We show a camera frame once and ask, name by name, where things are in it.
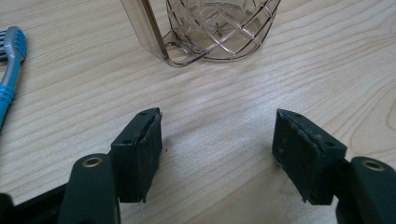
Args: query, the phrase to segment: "clear glass jug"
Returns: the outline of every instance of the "clear glass jug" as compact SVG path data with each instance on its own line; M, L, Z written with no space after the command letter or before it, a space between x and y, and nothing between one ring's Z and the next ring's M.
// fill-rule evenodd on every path
M140 43L173 67L199 59L228 63L264 41L280 0L164 0L171 31L162 37L149 0L121 0ZM169 50L181 54L170 57Z

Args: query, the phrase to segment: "wooden table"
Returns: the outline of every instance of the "wooden table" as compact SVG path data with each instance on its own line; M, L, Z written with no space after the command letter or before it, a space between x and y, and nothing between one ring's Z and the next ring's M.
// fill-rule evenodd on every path
M275 164L277 108L346 144L348 160L396 167L393 0L283 0L254 55L180 69L140 46L119 0L1 0L0 30L11 25L28 40L0 138L0 190L15 204L67 182L155 106L160 169L147 203L121 206L123 223L335 223L336 200L303 203Z

